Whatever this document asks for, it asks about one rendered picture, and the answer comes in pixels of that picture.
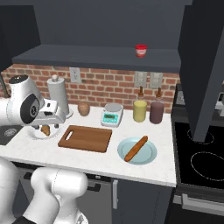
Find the black sink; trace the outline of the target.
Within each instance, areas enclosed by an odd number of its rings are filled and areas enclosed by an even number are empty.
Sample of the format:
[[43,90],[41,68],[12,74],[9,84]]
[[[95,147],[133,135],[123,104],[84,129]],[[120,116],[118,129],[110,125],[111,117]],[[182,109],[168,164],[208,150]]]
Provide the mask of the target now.
[[6,145],[22,128],[20,125],[0,126],[0,145]]

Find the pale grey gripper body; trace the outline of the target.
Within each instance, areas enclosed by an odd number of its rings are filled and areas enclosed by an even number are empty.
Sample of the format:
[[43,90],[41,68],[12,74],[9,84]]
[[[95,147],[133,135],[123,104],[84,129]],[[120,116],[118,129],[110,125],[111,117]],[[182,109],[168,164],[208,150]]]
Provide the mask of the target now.
[[55,113],[51,111],[39,111],[35,118],[36,125],[60,124],[64,123],[66,115],[61,108],[58,108]]

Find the dark purple bottle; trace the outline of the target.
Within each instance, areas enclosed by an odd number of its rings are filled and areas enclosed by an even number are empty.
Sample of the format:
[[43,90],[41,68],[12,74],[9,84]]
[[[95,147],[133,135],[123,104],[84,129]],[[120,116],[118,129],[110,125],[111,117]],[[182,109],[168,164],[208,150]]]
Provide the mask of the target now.
[[162,102],[161,88],[158,89],[155,100],[150,105],[150,122],[159,124],[163,120],[165,105]]

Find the dark wide cabinet door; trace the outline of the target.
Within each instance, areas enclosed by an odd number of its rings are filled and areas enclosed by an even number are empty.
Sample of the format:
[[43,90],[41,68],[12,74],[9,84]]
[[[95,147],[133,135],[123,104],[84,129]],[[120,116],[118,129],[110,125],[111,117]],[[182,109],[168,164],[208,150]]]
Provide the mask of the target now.
[[0,5],[0,72],[13,58],[40,45],[39,30],[31,5]]

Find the dark narrow cabinet door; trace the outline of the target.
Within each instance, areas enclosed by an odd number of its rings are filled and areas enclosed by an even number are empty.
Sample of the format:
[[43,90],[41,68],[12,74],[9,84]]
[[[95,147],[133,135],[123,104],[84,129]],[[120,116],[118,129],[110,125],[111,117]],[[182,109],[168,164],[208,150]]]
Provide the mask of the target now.
[[192,0],[185,7],[178,53],[192,139],[203,142],[224,81],[224,0]]

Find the wooden cutting board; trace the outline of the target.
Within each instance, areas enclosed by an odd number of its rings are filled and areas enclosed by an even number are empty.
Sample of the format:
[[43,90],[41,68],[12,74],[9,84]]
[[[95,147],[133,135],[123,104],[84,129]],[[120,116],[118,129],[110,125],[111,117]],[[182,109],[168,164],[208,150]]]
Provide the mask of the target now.
[[59,140],[58,146],[104,153],[107,151],[111,135],[111,129],[70,125]]

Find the white and teal kitchen scale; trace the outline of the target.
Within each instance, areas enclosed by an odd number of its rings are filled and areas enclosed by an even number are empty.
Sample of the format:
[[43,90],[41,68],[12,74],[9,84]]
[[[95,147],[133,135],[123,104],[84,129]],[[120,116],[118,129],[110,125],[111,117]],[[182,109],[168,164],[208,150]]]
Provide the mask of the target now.
[[101,113],[101,125],[117,128],[123,118],[123,105],[107,103]]

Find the dark grey base cupboard door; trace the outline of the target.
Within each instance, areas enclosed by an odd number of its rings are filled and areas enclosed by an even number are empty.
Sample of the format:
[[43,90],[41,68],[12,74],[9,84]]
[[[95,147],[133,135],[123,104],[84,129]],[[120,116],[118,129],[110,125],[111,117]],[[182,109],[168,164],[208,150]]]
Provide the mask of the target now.
[[173,188],[118,179],[118,207],[112,224],[165,224]]

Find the white paper towel roll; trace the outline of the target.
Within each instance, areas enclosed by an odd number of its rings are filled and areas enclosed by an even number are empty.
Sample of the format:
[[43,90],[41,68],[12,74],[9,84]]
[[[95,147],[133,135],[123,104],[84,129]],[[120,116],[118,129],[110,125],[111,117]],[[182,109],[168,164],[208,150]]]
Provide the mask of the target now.
[[68,106],[65,79],[59,77],[57,74],[54,74],[47,80],[47,86],[50,99],[58,102],[59,106],[65,113],[66,118],[71,117],[73,115],[73,111]]

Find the red jam jar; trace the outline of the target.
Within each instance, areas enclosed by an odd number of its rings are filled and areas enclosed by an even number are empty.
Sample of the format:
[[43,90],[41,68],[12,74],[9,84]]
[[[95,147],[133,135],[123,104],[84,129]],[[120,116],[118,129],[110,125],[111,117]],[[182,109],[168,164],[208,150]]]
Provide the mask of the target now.
[[135,45],[136,56],[138,58],[143,58],[147,52],[147,45],[139,44]]

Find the white plate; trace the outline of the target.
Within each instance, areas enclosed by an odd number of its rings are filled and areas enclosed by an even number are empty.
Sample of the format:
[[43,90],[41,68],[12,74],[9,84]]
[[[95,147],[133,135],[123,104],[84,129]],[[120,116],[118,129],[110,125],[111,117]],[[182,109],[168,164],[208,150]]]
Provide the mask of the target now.
[[50,124],[49,127],[50,127],[49,136],[47,136],[44,132],[41,131],[41,127],[39,127],[39,129],[29,127],[27,130],[27,136],[34,140],[46,140],[56,137],[62,131],[62,125],[60,125],[58,128],[55,128],[53,124]]

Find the yellow bottle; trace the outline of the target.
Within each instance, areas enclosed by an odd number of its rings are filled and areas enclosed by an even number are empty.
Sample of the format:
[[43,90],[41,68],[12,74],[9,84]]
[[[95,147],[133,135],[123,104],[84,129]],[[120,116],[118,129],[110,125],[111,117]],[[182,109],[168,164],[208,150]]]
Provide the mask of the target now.
[[133,103],[133,119],[141,123],[146,117],[147,102],[144,100],[143,87],[140,87],[137,100]]

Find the black tap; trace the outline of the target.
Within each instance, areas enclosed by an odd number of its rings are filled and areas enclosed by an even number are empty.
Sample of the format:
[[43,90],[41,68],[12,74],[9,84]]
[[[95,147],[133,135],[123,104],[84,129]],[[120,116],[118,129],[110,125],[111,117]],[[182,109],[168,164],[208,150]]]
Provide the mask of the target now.
[[2,88],[3,88],[3,96],[5,98],[8,98],[9,95],[8,95],[7,88],[5,86],[4,79],[3,79],[3,76],[1,75],[1,73],[0,73],[0,84],[2,85]]

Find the black hob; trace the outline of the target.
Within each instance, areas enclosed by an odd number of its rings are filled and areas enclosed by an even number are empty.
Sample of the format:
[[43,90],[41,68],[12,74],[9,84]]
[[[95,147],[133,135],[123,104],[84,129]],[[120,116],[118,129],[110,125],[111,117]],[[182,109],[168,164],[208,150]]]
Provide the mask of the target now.
[[176,85],[171,122],[181,184],[224,190],[224,116],[213,117],[205,141],[194,142],[182,87]]

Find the brown baguette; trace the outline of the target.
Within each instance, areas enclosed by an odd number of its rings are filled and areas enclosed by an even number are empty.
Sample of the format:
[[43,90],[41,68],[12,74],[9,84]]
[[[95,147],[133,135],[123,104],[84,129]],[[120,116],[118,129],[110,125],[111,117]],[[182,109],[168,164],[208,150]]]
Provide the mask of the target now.
[[125,162],[129,162],[144,146],[144,144],[148,141],[147,136],[143,136],[127,153],[127,155],[124,157]]

